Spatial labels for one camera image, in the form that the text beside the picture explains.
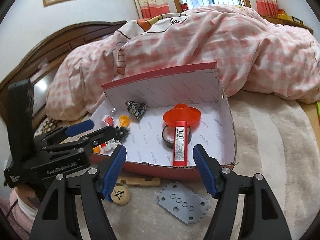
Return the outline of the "pink sleeve forearm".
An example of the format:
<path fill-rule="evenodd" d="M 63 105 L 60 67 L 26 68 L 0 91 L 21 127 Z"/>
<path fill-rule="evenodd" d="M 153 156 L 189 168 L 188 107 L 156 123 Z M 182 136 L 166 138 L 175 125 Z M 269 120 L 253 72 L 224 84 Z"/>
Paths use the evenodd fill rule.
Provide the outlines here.
<path fill-rule="evenodd" d="M 7 220 L 21 239 L 29 239 L 38 209 L 29 206 L 12 190 L 10 196 L 1 197 L 1 210 L 4 216 L 10 213 Z"/>

